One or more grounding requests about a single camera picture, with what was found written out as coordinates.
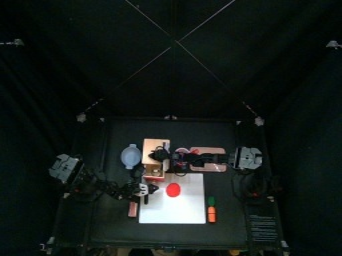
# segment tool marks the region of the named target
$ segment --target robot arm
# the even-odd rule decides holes
[[[117,182],[101,180],[91,169],[87,169],[81,159],[67,154],[58,156],[54,166],[50,168],[50,175],[62,181],[71,194],[91,197],[98,190],[107,193],[117,200],[139,201],[139,197],[153,194],[159,187],[153,184],[142,184],[138,178],[119,187]]]

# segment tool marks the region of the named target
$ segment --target small container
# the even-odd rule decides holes
[[[130,144],[130,146],[122,152],[122,162],[127,170],[133,170],[135,165],[142,160],[142,152],[137,147],[137,144]]]

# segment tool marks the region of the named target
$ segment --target black mat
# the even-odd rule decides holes
[[[105,171],[109,180],[125,184],[129,172],[121,161],[122,150],[130,143],[143,148],[145,138],[171,140],[171,150],[191,146],[236,149],[234,125],[229,122],[170,122],[113,120]],[[110,196],[99,200],[91,232],[91,241],[109,244],[244,246],[246,243],[245,215],[230,186],[233,170],[205,173],[205,195],[216,196],[218,222],[216,224],[139,224],[127,217],[129,202]]]

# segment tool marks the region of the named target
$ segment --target black fabric wall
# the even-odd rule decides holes
[[[47,169],[71,150],[77,119],[26,49],[0,50],[0,254],[38,255],[59,195]]]
[[[341,17],[336,0],[2,1],[0,42],[26,43],[0,45],[2,255],[35,255],[51,235],[47,169],[102,98],[95,116],[253,118],[245,101],[294,255],[338,255],[342,51],[325,45]]]
[[[342,52],[326,56],[268,125],[281,213],[293,255],[342,253]]]

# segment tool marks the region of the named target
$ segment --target red circle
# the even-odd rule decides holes
[[[166,188],[166,193],[170,197],[177,197],[181,194],[181,186],[178,183],[170,183]]]

